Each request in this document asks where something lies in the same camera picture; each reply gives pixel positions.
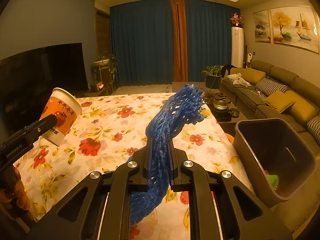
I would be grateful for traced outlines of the person's left hand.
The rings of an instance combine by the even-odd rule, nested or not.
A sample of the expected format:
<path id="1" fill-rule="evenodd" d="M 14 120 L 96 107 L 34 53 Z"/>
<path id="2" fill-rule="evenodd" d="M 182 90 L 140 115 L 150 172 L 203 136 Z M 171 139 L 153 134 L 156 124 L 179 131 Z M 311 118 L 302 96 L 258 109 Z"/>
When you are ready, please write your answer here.
<path id="1" fill-rule="evenodd" d="M 24 185 L 21 180 L 21 175 L 19 170 L 14 168 L 16 183 L 12 190 L 1 189 L 1 203 L 9 203 L 13 199 L 16 199 L 16 204 L 19 208 L 24 211 L 30 209 L 30 200 L 25 193 Z"/>

